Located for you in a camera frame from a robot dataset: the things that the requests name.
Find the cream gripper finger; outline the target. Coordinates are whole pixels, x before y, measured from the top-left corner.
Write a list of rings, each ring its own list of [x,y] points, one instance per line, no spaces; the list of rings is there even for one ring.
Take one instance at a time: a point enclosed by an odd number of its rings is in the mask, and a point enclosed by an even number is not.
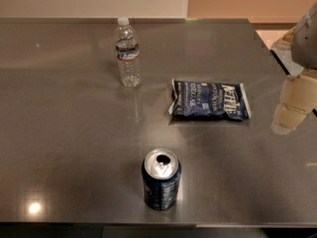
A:
[[[294,131],[317,107],[317,70],[304,68],[298,75],[289,75],[282,86],[279,104],[271,123],[277,135]]]

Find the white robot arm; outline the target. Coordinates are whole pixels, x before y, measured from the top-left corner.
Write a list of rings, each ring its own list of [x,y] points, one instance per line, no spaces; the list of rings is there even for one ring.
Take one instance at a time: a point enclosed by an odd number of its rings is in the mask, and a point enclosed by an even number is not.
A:
[[[317,2],[277,42],[281,41],[288,44],[291,59],[303,67],[299,74],[286,77],[273,114],[272,131],[286,135],[317,107]]]

